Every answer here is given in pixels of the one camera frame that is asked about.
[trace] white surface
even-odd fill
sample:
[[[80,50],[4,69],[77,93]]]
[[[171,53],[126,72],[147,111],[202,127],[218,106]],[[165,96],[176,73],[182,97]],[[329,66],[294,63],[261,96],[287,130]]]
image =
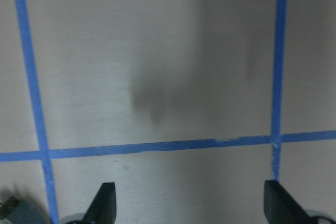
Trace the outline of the white surface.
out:
[[[288,143],[282,148],[282,185],[304,209],[336,219],[335,140]]]
[[[336,129],[336,0],[288,0],[282,131]]]
[[[40,161],[0,163],[0,202],[11,195],[26,199],[44,216],[48,216],[48,204]]]
[[[0,0],[0,152],[37,149],[14,0]]]
[[[51,148],[267,135],[275,0],[27,0]]]
[[[53,166],[62,218],[85,212],[100,184],[115,182],[116,223],[234,224],[266,223],[270,162],[270,146],[261,145],[55,159]]]

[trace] blue tape line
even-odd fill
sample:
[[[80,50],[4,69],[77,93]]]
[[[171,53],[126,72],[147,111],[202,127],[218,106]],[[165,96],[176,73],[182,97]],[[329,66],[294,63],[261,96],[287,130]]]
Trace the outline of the blue tape line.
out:
[[[336,131],[292,133],[292,134],[285,134],[282,137],[283,143],[319,141],[319,140],[336,140]]]
[[[29,161],[41,159],[40,151],[0,153],[0,162]]]
[[[85,156],[101,156],[113,154],[129,154],[150,151],[178,151],[202,148],[219,148],[231,146],[246,146],[269,144],[271,136],[244,136],[231,140],[190,140],[162,143],[126,144],[98,147],[71,148],[49,150],[50,158],[71,158]],[[336,131],[317,131],[291,133],[281,136],[282,143],[336,140]],[[41,159],[40,151],[0,153],[0,162],[29,161]]]
[[[281,158],[281,98],[282,98],[282,75],[285,50],[285,28],[286,28],[286,2],[277,0],[276,27],[275,27],[275,49],[274,49],[274,72],[273,72],[273,94],[272,94],[272,125],[271,141],[272,147],[272,171],[274,179],[279,179],[280,158]]]
[[[125,144],[125,145],[112,145],[112,146],[99,146],[99,147],[72,148],[63,150],[50,150],[50,157],[72,158],[72,157],[140,153],[148,151],[178,151],[178,150],[192,150],[200,148],[258,145],[269,143],[270,143],[269,136],[247,136],[222,141],[215,139],[207,139],[207,140]]]
[[[30,27],[29,27],[26,0],[15,0],[15,5],[21,36],[23,55],[26,66],[30,100],[33,108],[38,144],[41,151],[41,162],[46,183],[49,212],[51,216],[51,221],[56,224],[58,222],[58,211],[57,211],[54,178],[52,175],[53,170],[48,152],[47,135],[45,130],[42,103],[38,87],[33,43],[32,38],[30,36]]]

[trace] gray object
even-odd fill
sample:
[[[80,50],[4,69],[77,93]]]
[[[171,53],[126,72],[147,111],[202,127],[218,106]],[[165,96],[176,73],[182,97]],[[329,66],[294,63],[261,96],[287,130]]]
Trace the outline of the gray object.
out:
[[[0,207],[0,224],[46,224],[46,221],[32,204],[12,196]]]

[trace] grid line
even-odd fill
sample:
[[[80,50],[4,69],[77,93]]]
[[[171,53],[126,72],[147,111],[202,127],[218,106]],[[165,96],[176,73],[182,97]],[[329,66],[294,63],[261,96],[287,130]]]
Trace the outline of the grid line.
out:
[[[55,181],[52,174],[53,168],[48,151],[49,146],[39,92],[32,37],[30,35],[26,0],[15,0],[15,5],[30,94],[30,102],[33,110],[35,131],[37,134],[38,146],[40,150],[39,157],[43,168],[44,181],[46,186],[49,213],[52,223],[57,223],[59,218],[55,193]]]
[[[284,73],[286,6],[287,0],[277,0],[271,117],[272,171],[276,180],[279,180],[281,162],[281,100],[282,76]]]
[[[303,141],[319,141],[336,139],[336,131],[304,132],[281,134],[281,96],[283,76],[283,56],[285,48],[285,21],[286,1],[276,0],[276,29],[275,29],[275,53],[274,53],[274,74],[272,91],[272,116],[271,135],[269,136],[244,136],[230,140],[190,140],[172,141],[160,143],[142,143],[111,145],[98,147],[83,147],[50,150],[48,147],[43,109],[40,98],[36,65],[34,60],[33,43],[30,35],[28,11],[26,0],[15,0],[17,19],[19,24],[20,38],[22,42],[23,56],[25,60],[27,81],[31,99],[31,107],[34,115],[36,133],[38,137],[39,150],[28,152],[0,153],[0,162],[31,161],[40,160],[43,166],[46,193],[48,199],[49,214],[51,223],[56,224],[59,220],[57,200],[55,192],[55,181],[52,174],[52,159],[75,158],[84,156],[101,156],[113,154],[141,153],[149,151],[177,151],[202,148],[230,147],[272,144],[272,171],[275,179],[279,179],[281,144]]]

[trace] black plastic piece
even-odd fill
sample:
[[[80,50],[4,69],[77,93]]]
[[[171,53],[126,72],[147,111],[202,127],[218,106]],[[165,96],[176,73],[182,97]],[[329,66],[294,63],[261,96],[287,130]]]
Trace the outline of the black plastic piece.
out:
[[[117,216],[114,183],[103,183],[82,220],[68,224],[114,224]]]
[[[269,224],[319,224],[320,220],[336,224],[327,217],[309,217],[276,180],[265,181],[264,213]]]

